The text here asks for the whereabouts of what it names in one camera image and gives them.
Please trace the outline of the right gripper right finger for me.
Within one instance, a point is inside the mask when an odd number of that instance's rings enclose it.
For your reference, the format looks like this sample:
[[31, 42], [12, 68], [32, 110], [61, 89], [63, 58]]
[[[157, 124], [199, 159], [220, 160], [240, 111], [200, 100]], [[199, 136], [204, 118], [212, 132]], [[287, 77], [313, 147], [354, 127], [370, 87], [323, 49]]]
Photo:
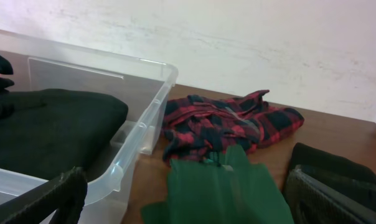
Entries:
[[376, 185], [298, 165], [283, 195], [295, 223], [376, 224]]

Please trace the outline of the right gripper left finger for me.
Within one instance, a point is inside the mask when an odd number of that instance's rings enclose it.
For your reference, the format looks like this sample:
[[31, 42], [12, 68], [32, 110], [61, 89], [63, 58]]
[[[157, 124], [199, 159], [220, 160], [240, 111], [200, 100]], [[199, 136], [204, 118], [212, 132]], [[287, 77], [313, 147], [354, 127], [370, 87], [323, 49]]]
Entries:
[[77, 224], [87, 191], [84, 170], [74, 167], [0, 205], [0, 224], [40, 223], [49, 215], [50, 224]]

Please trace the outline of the large black garment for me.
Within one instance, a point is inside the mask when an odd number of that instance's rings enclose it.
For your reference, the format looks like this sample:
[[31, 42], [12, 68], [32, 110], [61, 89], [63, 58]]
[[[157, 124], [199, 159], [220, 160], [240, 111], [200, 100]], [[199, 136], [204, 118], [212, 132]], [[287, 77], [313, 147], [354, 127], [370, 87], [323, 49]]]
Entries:
[[0, 95], [0, 169], [52, 179], [89, 168], [126, 121], [111, 95], [46, 89]]

